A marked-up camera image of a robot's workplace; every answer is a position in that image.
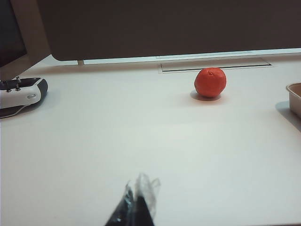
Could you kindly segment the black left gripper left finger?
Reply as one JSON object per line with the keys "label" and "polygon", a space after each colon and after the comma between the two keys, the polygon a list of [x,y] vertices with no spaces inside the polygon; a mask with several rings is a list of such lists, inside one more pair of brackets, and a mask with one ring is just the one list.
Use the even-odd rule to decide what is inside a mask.
{"label": "black left gripper left finger", "polygon": [[130,223],[131,213],[134,207],[135,199],[132,188],[132,182],[129,180],[120,202],[109,217],[105,226],[128,226]]}

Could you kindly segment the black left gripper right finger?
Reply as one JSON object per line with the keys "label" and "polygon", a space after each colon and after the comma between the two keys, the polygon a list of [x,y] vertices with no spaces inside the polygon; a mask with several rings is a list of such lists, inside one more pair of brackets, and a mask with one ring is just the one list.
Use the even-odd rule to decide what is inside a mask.
{"label": "black left gripper right finger", "polygon": [[151,180],[148,175],[141,173],[135,184],[135,226],[154,226],[157,199],[160,190],[160,180]]}

